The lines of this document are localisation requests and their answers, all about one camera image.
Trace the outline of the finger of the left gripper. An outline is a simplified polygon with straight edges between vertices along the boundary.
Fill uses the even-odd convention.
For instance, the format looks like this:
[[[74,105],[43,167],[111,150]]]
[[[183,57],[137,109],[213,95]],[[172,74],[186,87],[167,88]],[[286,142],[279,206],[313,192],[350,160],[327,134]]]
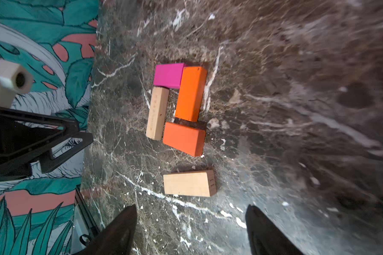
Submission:
[[[73,119],[0,107],[0,153],[24,153],[78,131]]]
[[[70,138],[81,139],[81,142],[66,152],[54,156],[52,148]],[[50,173],[75,154],[85,149],[93,141],[94,139],[91,133],[78,132],[73,136],[46,141],[44,145],[38,146],[38,148],[28,148],[25,152],[16,153],[11,156],[0,154],[0,182],[15,181],[32,176],[33,169],[31,163],[33,162],[40,163],[42,173]]]

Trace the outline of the natural wood block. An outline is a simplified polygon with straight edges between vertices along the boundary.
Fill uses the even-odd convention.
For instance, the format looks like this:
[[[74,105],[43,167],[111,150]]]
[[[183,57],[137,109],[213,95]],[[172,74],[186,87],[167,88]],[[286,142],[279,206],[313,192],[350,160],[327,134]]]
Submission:
[[[166,118],[169,89],[154,87],[146,128],[146,136],[153,140],[161,140]]]
[[[214,171],[192,171],[165,174],[165,194],[211,197],[217,193]]]

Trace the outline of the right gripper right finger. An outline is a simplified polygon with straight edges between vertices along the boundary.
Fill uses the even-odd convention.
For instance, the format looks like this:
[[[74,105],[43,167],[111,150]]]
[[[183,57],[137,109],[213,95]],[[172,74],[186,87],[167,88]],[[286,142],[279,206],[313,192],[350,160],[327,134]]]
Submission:
[[[253,255],[303,255],[258,207],[248,205],[245,219]]]

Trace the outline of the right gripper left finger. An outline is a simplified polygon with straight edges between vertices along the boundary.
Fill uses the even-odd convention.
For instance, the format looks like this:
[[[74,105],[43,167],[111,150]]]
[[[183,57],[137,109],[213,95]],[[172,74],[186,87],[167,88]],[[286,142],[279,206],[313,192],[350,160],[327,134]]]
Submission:
[[[128,255],[133,246],[137,225],[136,205],[127,206],[87,247],[73,255]]]

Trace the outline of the orange block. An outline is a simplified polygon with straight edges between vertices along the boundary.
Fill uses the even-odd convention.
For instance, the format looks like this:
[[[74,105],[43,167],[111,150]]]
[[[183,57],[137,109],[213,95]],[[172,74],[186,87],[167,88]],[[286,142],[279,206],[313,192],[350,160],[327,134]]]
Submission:
[[[203,67],[185,67],[181,79],[175,117],[190,122],[199,118],[207,71]]]
[[[203,154],[205,136],[205,130],[167,122],[163,143],[183,153],[198,157]]]

